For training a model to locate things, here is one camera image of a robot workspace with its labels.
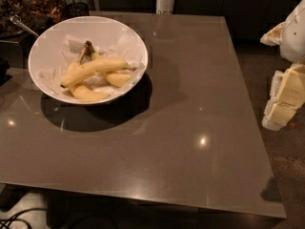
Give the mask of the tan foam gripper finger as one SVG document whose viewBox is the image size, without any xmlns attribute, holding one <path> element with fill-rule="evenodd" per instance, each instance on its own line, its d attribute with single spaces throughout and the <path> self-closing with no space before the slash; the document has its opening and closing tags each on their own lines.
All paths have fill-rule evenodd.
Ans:
<svg viewBox="0 0 305 229">
<path fill-rule="evenodd" d="M 263 36 L 260 38 L 260 42 L 267 46 L 279 46 L 282 40 L 281 34 L 283 26 L 284 23 L 281 22 L 268 32 L 264 33 Z"/>
<path fill-rule="evenodd" d="M 272 79 L 262 126 L 279 131 L 305 103 L 305 65 L 294 63 L 285 72 L 276 71 Z"/>
</svg>

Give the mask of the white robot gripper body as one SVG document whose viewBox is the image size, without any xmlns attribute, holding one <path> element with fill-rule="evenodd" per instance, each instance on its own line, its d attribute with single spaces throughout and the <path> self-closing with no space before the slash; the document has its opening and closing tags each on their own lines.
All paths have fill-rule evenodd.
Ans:
<svg viewBox="0 0 305 229">
<path fill-rule="evenodd" d="M 305 0 L 286 18 L 280 42 L 281 56 L 293 63 L 305 63 Z"/>
</svg>

